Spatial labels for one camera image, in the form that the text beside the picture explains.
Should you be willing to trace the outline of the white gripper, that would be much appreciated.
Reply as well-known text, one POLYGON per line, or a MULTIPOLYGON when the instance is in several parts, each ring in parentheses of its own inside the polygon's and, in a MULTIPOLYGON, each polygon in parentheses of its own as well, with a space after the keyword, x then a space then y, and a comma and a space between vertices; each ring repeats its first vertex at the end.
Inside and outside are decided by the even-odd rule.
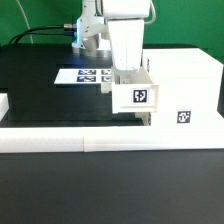
POLYGON ((106 18, 105 22, 85 24, 81 41, 88 52, 100 47, 101 39, 110 43, 115 71, 138 71, 141 64, 144 34, 143 18, 106 18))

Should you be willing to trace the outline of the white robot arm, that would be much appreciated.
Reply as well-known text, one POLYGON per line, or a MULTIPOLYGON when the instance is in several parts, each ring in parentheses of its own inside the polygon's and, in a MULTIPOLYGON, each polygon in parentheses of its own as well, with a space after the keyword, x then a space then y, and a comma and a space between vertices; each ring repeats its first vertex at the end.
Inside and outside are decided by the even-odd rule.
POLYGON ((111 55, 116 71, 136 72, 141 63, 144 27, 155 19, 152 0, 82 0, 73 52, 111 55))

